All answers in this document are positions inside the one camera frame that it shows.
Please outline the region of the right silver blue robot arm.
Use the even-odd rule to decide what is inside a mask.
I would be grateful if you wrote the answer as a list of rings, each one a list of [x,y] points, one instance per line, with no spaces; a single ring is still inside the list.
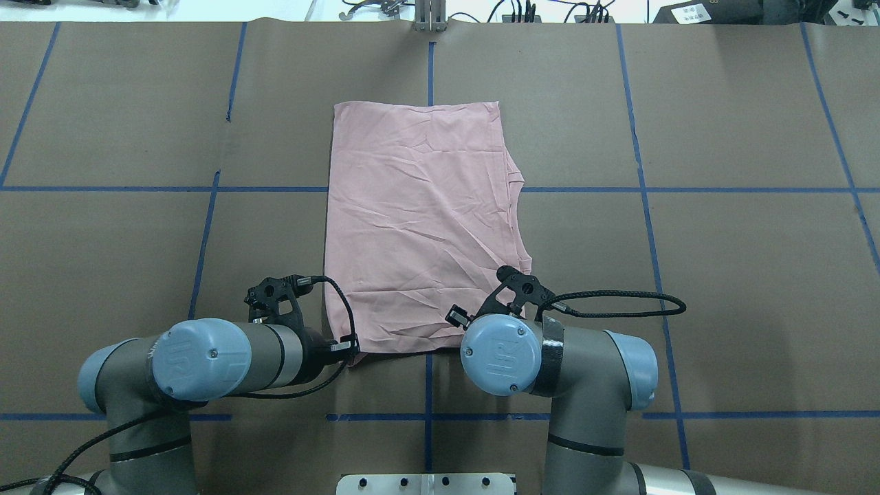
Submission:
[[[657,390],[656,351],[638,336],[566,326],[551,316],[582,313],[570,300],[647,298],[670,303],[648,311],[667,318],[685,311],[668,294],[644,291],[574,292],[556,296],[515,267],[497,269],[498,286],[475,314],[452,306],[460,360],[482,391],[509,397],[528,393],[552,401],[544,494],[798,494],[795,487],[762,485],[696,470],[631,463],[625,457],[628,413],[651,405]]]

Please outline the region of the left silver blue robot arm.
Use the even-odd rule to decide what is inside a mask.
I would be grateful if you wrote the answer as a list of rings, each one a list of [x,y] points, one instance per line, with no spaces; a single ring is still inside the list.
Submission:
[[[298,299],[325,275],[266,278],[246,292],[246,322],[185,320],[149,338],[97,350],[76,377],[82,403],[106,417],[109,467],[86,494],[196,494],[190,413],[227,397],[289,400],[321,391],[358,354],[355,329],[327,338],[308,328]]]

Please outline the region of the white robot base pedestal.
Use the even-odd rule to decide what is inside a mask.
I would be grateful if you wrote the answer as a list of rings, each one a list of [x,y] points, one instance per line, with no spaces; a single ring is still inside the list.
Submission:
[[[336,494],[516,494],[516,476],[500,472],[346,475]]]

